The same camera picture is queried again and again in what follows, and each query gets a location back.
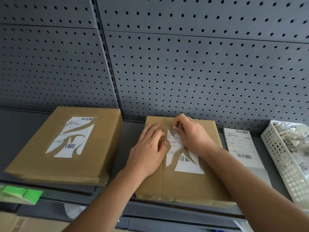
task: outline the person's right arm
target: person's right arm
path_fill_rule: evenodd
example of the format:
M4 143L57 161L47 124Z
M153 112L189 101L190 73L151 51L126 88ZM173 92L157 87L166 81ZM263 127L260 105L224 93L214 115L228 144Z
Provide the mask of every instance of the person's right arm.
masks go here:
M180 114L173 126L185 147L201 156L222 180L254 232L309 230L306 213L219 148L200 124Z

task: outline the forearm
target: forearm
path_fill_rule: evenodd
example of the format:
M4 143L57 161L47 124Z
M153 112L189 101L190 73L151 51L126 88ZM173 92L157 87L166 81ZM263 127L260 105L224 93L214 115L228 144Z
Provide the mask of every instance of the forearm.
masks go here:
M141 182L138 173L124 168L64 232L113 231L127 202Z
M214 148L203 158L222 180L255 232L290 232L309 228L309 216L226 150Z

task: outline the person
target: person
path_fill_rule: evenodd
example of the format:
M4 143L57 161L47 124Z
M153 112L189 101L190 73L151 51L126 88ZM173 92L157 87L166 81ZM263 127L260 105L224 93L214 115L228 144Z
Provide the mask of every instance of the person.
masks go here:
M166 141L158 148L159 140L166 135L159 126L145 126L130 151L126 167L64 232L114 230L135 190L157 170L167 152ZM309 230L306 213L269 187L229 152L219 148L200 124L180 114L174 118L173 126L185 147L202 157L219 176L254 232Z

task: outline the white plastic basket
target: white plastic basket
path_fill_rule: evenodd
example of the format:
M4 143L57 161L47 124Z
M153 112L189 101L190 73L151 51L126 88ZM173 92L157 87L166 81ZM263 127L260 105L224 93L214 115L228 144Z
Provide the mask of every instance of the white plastic basket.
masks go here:
M274 127L274 124L278 123L290 124L299 132L309 133L309 127L301 123L271 120L261 135L261 139L272 157L293 202L299 208L309 211L309 180L305 178L293 155Z

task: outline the white label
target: white label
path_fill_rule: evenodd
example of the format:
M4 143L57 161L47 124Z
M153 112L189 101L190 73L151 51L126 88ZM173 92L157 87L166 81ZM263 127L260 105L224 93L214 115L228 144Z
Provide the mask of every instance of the white label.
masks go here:
M76 153L80 155L83 151L83 148L85 147L85 144L94 125L73 132L71 132L71 130L88 124L90 121L92 121L93 118L94 117L72 117L66 123L58 137L56 137L56 139L52 142L46 153L53 151L61 144L63 144L64 139L67 137L75 136L75 138L69 138L66 145L54 157L72 158L74 150L76 150Z
M227 148L246 167L265 169L249 131L224 128Z
M172 163L174 153L184 147L179 133L173 130L173 134L174 136L168 130L168 141L171 144L171 148L166 154L166 166ZM178 158L175 171L205 174L204 170L199 165L198 156L191 152L189 152L189 155L195 163L192 162L189 158L187 158L184 153L182 153Z

